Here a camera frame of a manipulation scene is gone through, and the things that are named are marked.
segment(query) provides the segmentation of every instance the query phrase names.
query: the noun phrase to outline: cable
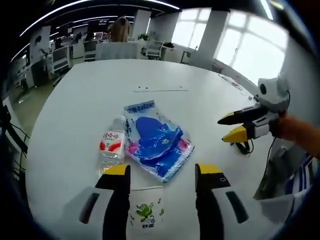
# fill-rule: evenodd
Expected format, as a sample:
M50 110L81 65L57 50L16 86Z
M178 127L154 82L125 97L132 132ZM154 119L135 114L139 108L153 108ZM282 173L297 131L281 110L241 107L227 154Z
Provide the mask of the cable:
M14 162L19 166L20 169L22 170L26 170L25 168L23 168L16 160L14 160Z
M23 132L23 134L24 134L28 139L30 139L30 137L29 137L20 127L14 125L14 124L11 123L11 122L10 122L10 124L11 124L12 126L14 126L15 128L19 129L21 132Z
M229 84L231 84L232 86L234 86L236 89L238 89L238 90L240 90L240 91L243 90L243 88L240 86L240 83L235 83L235 82L231 81L230 79L228 79L228 78L226 78L226 77L224 77L224 76L222 76L222 75L220 75L220 74L218 74L218 75L219 75L220 78L226 80Z
M291 101L291 94L290 94L289 91L288 91L288 94L289 94L289 102L288 102L288 108L289 108L289 106L290 106L290 101Z
M269 148L269 151L268 151L268 156L266 157L266 165L265 165L265 169L264 169L264 174L263 174L263 175L266 174L267 166L268 166L268 162L269 162L269 157L270 157L270 152L271 152L271 148L272 148L272 146L274 145L276 139L277 139L277 138L275 137L275 138L273 139L271 145L270 145L270 148Z
M254 141L252 141L252 139L250 139L251 144L252 144L252 150L248 152L248 154L252 154L252 152L255 150L255 145L254 145Z

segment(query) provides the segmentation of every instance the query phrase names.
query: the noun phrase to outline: round table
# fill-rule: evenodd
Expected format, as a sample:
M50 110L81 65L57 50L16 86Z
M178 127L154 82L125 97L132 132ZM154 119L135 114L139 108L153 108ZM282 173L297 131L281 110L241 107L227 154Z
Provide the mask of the round table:
M181 87L185 91L170 91ZM217 165L234 189L249 197L263 177L272 136L254 140L254 152L242 156L221 140L235 126L217 124L225 114L254 105L249 95L215 72L179 63L118 59L75 65L48 97L29 142L26 189L34 219L50 229L68 201L95 186L99 143L113 118L124 106L154 100L166 117L189 132L195 145L164 185L162 239L199 239L196 163ZM131 165L131 189L161 185L132 159L126 162Z

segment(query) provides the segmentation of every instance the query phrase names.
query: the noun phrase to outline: paper cup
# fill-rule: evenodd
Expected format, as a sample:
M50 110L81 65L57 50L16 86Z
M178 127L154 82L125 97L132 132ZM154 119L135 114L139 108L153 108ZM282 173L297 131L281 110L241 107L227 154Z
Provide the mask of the paper cup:
M164 188L154 186L131 190L129 225L139 233L150 233L164 227Z

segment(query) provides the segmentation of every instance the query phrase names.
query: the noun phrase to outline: window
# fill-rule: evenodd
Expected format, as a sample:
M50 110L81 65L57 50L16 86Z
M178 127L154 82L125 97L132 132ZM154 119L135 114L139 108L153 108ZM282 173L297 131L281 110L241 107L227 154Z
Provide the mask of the window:
M172 42L187 48L199 47L204 35L211 8L183 10L175 25Z
M233 11L216 59L258 85L259 78L274 78L281 71L288 33L273 22Z

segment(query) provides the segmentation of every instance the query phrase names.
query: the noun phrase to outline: plastic bottle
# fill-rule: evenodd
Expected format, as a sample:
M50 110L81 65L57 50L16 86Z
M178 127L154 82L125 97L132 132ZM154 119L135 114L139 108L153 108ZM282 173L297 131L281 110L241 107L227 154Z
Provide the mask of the plastic bottle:
M104 171L113 165L125 162L126 148L126 118L116 117L108 131L103 135L99 146L98 174L102 176Z

